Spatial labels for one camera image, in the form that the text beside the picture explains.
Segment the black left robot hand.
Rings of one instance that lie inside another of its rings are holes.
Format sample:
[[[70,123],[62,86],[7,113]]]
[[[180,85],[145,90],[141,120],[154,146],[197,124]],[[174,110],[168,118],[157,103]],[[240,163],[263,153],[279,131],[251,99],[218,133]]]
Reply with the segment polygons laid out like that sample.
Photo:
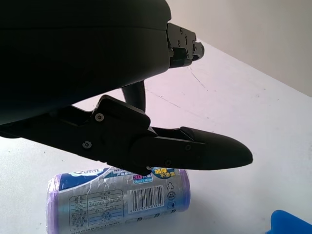
[[[139,175],[249,165],[241,142],[151,126],[144,81],[204,56],[164,0],[3,0],[0,135]]]

